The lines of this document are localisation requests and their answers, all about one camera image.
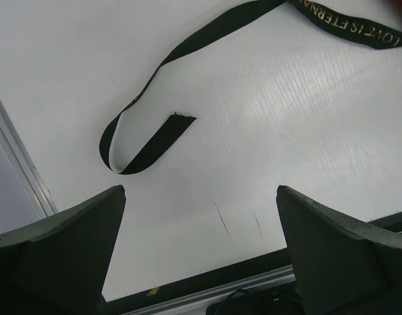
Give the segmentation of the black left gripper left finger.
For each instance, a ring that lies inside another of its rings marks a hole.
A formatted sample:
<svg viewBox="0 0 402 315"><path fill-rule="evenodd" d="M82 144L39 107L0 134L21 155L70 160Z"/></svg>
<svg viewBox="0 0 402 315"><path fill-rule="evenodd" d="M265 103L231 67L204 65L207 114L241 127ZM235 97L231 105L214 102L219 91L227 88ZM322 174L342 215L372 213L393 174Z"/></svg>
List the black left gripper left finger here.
<svg viewBox="0 0 402 315"><path fill-rule="evenodd" d="M0 314L96 314L124 210L117 185L0 234Z"/></svg>

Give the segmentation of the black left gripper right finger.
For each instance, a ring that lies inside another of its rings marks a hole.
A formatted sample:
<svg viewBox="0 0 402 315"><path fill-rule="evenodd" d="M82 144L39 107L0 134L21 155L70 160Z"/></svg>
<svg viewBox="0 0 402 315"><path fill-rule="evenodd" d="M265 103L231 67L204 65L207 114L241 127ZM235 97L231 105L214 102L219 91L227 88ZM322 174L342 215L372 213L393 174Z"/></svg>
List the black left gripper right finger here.
<svg viewBox="0 0 402 315"><path fill-rule="evenodd" d="M402 234L289 186L276 202L306 314L402 314Z"/></svg>

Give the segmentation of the black ribbon with gold lettering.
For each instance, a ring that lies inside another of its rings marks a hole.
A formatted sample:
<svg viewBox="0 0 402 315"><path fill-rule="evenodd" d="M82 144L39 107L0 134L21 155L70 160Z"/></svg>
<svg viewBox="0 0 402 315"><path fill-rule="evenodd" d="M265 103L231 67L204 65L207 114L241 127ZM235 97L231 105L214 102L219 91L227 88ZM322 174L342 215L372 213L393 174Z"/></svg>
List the black ribbon with gold lettering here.
<svg viewBox="0 0 402 315"><path fill-rule="evenodd" d="M214 18L188 36L160 63L165 66L192 54L282 5L282 1L250 1L237 5ZM402 31L366 18L337 12L315 1L291 1L290 4L320 30L340 39L375 50L402 48ZM154 164L182 136L195 117L170 115L137 155L120 171L134 175Z"/></svg>

